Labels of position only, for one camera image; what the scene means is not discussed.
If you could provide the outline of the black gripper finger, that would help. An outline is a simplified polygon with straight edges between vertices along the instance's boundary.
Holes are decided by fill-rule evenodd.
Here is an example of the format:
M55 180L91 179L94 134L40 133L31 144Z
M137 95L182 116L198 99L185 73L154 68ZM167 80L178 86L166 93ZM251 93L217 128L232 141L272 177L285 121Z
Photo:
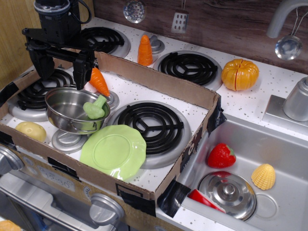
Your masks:
M43 79L48 79L54 73L54 61L47 55L46 50L29 49L30 59L38 73Z
M77 90L82 90L90 81L92 69L94 67L94 52L80 51L73 61L73 76Z

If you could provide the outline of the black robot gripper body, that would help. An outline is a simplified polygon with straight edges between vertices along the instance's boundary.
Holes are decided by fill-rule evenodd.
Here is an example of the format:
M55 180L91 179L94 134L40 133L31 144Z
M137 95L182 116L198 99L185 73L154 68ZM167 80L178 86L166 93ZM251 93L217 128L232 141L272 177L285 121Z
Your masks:
M46 50L49 57L73 63L80 51L95 51L81 35L81 25L91 21L92 13L88 10L88 19L81 21L78 4L35 4L41 28L24 28L26 49Z

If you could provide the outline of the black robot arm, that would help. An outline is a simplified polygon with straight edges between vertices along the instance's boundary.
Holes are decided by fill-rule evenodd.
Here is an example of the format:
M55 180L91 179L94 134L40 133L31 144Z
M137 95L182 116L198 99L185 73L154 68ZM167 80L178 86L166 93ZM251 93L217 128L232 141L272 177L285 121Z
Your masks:
M54 72L54 59L71 62L76 88L81 90L90 80L95 64L96 47L81 35L79 5L82 0L36 0L40 28L25 28L26 49L42 79Z

